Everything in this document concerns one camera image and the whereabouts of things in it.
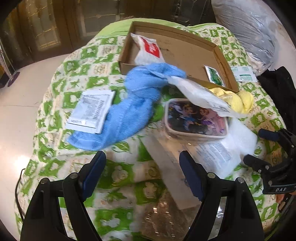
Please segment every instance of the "screw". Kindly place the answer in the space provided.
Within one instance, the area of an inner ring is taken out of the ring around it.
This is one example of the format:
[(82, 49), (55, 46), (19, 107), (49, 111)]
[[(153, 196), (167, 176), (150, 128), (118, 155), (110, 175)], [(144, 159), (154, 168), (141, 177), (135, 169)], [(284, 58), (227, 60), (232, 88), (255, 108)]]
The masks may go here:
[(238, 177), (237, 180), (239, 183), (244, 183), (244, 179), (242, 177)]
[(216, 177), (215, 173), (212, 173), (212, 172), (209, 172), (209, 173), (207, 174), (207, 176), (208, 176), (209, 178), (212, 178), (212, 179)]
[(45, 177), (45, 178), (42, 178), (40, 182), (41, 182), (41, 184), (45, 184), (45, 183), (47, 183), (47, 181), (48, 181), (48, 178)]
[(70, 174), (70, 178), (71, 179), (75, 179), (76, 177), (78, 177), (78, 173), (77, 172), (73, 172)]

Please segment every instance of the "plastic container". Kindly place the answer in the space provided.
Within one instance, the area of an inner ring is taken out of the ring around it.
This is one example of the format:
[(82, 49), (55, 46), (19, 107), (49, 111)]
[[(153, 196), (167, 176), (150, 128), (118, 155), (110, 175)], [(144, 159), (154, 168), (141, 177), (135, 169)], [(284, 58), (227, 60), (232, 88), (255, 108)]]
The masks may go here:
[(196, 106), (188, 99), (171, 99), (166, 103), (164, 125), (170, 136), (180, 139), (214, 140), (228, 133), (226, 117)]

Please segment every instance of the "cardboard box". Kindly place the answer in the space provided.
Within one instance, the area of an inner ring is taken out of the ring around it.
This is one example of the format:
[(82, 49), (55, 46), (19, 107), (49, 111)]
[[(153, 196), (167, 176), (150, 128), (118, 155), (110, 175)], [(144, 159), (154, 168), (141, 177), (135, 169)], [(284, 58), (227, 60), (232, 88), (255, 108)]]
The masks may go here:
[[(220, 87), (238, 92), (234, 75), (217, 45), (195, 34), (155, 23), (132, 22), (119, 57), (122, 74), (126, 75), (136, 66), (134, 59), (139, 52), (130, 33), (156, 39), (166, 63), (184, 70), (188, 79), (206, 88)], [(209, 82), (204, 65), (218, 71), (226, 88)]]

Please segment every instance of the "plastic-wrapped pillow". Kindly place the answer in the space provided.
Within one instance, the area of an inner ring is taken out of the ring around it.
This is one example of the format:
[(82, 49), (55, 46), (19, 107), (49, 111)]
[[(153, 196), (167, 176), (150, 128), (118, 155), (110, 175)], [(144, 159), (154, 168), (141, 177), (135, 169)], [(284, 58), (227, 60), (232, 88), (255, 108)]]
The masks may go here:
[(212, 0), (218, 24), (244, 46), (256, 76), (267, 70), (275, 52), (275, 24), (257, 0)]

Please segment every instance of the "blue towel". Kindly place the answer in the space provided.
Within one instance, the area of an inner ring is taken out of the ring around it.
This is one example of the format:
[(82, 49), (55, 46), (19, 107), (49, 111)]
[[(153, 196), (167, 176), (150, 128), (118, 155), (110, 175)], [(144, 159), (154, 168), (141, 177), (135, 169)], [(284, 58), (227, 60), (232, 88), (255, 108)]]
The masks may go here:
[(137, 133), (152, 117), (153, 102), (160, 98), (168, 76), (185, 78), (186, 73), (166, 63), (133, 68), (124, 82), (128, 97), (111, 106), (101, 134), (75, 131), (67, 141), (84, 150), (101, 150)]

